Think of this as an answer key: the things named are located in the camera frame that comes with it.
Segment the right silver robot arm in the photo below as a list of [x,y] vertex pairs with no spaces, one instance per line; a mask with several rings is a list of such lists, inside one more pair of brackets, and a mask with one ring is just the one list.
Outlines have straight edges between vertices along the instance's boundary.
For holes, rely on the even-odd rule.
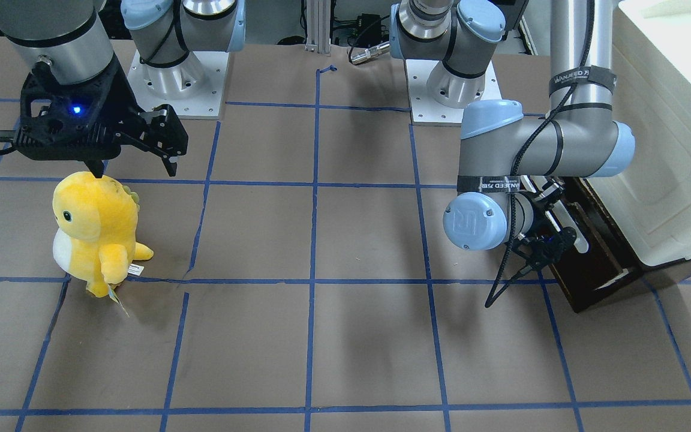
[[19,127],[0,142],[35,161],[79,161],[97,178],[124,146],[156,155],[171,177],[188,134],[176,100],[208,95],[198,52],[238,52],[246,40],[244,1],[123,1],[138,52],[140,103],[99,17],[99,1],[0,1],[0,30],[30,72]]

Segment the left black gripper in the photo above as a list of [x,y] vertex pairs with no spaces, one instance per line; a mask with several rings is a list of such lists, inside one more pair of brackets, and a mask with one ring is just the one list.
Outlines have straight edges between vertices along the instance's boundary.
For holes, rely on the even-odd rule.
[[559,262],[562,255],[573,247],[576,233],[571,227],[555,229],[549,219],[548,210],[560,200],[565,186],[562,182],[548,182],[540,192],[521,191],[517,198],[526,203],[532,210],[530,227],[523,226],[523,230],[516,236],[512,251],[525,260],[521,272],[539,271],[548,265]]

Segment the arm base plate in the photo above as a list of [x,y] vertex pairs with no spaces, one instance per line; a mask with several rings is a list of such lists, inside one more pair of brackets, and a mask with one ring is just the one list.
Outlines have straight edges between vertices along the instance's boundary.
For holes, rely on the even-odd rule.
[[472,101],[502,98],[492,63],[474,79],[455,76],[440,61],[423,59],[406,60],[405,72],[414,125],[459,126]]
[[140,63],[135,52],[127,80],[146,112],[169,104],[181,119],[218,119],[229,59],[227,52],[190,52],[180,65],[154,68]]

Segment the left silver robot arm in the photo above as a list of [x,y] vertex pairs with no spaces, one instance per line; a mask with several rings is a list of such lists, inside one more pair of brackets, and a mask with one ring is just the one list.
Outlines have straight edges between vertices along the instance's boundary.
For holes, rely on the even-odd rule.
[[479,96],[505,12],[521,1],[402,1],[392,6],[393,58],[436,61],[428,82],[444,106],[462,109],[457,197],[444,212],[458,248],[497,248],[537,224],[537,199],[520,191],[524,175],[576,178],[620,174],[635,137],[612,120],[611,1],[551,5],[551,109],[526,118],[518,101]]

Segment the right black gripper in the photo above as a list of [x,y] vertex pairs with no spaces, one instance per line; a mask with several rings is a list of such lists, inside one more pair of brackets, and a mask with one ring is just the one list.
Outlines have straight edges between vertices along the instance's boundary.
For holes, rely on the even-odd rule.
[[186,155],[188,134],[169,104],[143,112],[117,56],[88,81],[61,85],[45,61],[38,61],[21,90],[21,117],[13,148],[37,161],[82,161],[103,178],[106,161],[121,145],[161,159],[170,177]]

